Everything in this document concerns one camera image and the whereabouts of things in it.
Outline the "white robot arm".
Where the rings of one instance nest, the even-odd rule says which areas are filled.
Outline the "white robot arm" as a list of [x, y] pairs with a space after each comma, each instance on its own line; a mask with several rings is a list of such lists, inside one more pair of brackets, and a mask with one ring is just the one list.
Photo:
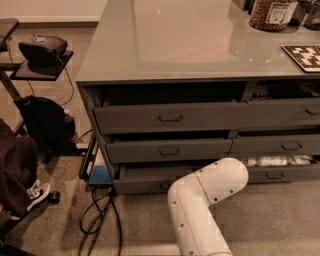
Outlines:
[[181, 256], [233, 256], [209, 207], [242, 190], [248, 170], [224, 158], [175, 181], [167, 202]]

